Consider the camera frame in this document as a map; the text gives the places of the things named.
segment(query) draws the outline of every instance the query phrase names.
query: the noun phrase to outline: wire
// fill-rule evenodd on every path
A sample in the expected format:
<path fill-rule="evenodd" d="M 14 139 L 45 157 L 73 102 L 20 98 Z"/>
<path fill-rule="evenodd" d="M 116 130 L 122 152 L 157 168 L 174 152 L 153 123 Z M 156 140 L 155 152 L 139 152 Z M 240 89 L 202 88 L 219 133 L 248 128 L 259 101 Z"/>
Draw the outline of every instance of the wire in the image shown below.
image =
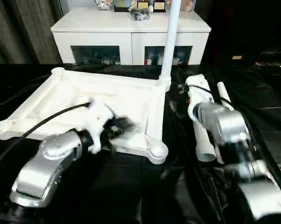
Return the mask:
<path fill-rule="evenodd" d="M 84 103 L 84 104 L 78 104 L 76 106 L 72 106 L 69 108 L 66 108 L 64 110 L 61 110 L 51 116 L 49 116 L 48 118 L 42 120 L 40 123 L 36 124 L 34 127 L 32 127 L 31 129 L 29 129 L 27 132 L 25 132 L 19 139 L 15 140 L 1 155 L 0 155 L 0 162 L 4 159 L 4 157 L 12 150 L 14 149 L 17 145 L 19 145 L 27 136 L 29 136 L 32 132 L 34 132 L 37 128 L 39 128 L 40 126 L 44 125 L 45 123 L 47 123 L 48 121 L 52 120 L 53 118 L 66 113 L 68 111 L 74 110 L 76 108 L 79 107 L 89 107 L 90 106 L 90 102 L 89 103 Z"/>
<path fill-rule="evenodd" d="M 212 92 L 211 92 L 210 90 L 205 89 L 205 88 L 203 88 L 203 87 L 201 87 L 201 86 L 198 86 L 198 85 L 188 85 L 188 86 L 195 87 L 195 88 L 204 90 L 204 91 L 206 91 L 206 92 L 212 94 Z M 234 105 L 232 105 L 232 103 L 231 103 L 229 100 L 227 100 L 227 99 L 225 99 L 225 98 L 223 98 L 223 97 L 220 97 L 220 99 L 221 99 L 222 101 L 225 101 L 225 102 L 226 102 L 227 104 L 229 104 L 230 106 L 234 107 Z"/>

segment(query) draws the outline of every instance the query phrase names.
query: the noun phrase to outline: white pole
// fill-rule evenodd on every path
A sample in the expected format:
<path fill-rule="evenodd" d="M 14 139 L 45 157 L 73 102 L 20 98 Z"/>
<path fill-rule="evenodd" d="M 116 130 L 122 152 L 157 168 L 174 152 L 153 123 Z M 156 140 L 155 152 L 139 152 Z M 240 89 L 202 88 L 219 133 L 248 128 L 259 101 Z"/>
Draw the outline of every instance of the white pole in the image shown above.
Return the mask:
<path fill-rule="evenodd" d="M 181 0 L 172 0 L 169 14 L 168 35 L 164 48 L 161 75 L 159 76 L 158 83 L 159 85 L 166 85 L 166 91 L 169 91 L 171 85 L 170 73 L 172 70 L 180 7 Z"/>
<path fill-rule="evenodd" d="M 193 128 L 196 136 L 196 155 L 201 162 L 211 162 L 215 160 L 216 153 L 213 145 L 209 141 L 206 129 L 198 121 L 193 121 Z"/>
<path fill-rule="evenodd" d="M 219 82 L 219 83 L 217 83 L 217 88 L 218 88 L 218 92 L 219 92 L 220 97 L 224 98 L 224 99 L 226 99 L 230 102 L 231 100 L 230 100 L 229 94 L 228 94 L 228 92 L 225 88 L 225 84 L 223 82 Z M 231 111 L 234 110 L 234 108 L 231 105 L 229 105 L 227 102 L 221 100 L 221 103 L 222 103 L 222 105 L 229 108 Z"/>

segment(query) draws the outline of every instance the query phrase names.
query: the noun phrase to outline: silver robotic arm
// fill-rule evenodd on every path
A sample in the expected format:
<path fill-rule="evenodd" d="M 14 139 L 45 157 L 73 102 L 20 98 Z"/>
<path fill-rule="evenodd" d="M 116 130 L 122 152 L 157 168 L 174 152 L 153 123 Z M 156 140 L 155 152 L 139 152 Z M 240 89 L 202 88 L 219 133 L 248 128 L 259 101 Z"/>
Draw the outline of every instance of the silver robotic arm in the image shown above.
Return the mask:
<path fill-rule="evenodd" d="M 37 154 L 22 168 L 15 180 L 10 200 L 23 207 L 46 207 L 60 182 L 62 173 L 79 157 L 101 150 L 102 132 L 117 137 L 132 126 L 125 118 L 116 118 L 112 110 L 98 100 L 90 104 L 83 130 L 69 130 L 44 139 Z"/>
<path fill-rule="evenodd" d="M 204 87 L 203 75 L 188 78 L 186 84 Z M 225 170 L 236 177 L 254 220 L 281 214 L 281 188 L 251 142 L 240 112 L 213 102 L 212 95 L 189 87 L 188 114 L 200 122 L 219 146 Z"/>

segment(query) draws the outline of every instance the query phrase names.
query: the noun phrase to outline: curtain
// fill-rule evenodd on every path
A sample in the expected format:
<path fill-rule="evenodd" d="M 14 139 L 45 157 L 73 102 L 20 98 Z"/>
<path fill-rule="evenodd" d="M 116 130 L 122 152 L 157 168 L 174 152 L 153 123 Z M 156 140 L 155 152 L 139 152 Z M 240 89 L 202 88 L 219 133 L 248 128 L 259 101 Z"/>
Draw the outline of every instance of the curtain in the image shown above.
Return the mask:
<path fill-rule="evenodd" d="M 0 63 L 61 63 L 50 28 L 58 0 L 0 0 Z"/>

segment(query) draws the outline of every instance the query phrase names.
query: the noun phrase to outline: cabinet door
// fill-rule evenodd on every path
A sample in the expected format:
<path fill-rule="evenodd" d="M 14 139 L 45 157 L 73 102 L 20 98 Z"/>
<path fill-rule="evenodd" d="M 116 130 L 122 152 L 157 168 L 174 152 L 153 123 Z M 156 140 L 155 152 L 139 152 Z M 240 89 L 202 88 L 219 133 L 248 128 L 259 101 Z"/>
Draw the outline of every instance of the cabinet door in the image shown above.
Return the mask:
<path fill-rule="evenodd" d="M 173 65 L 200 64 L 209 33 L 177 33 Z M 167 33 L 133 33 L 133 65 L 162 64 Z"/>
<path fill-rule="evenodd" d="M 64 63 L 132 64 L 130 33 L 54 32 Z"/>

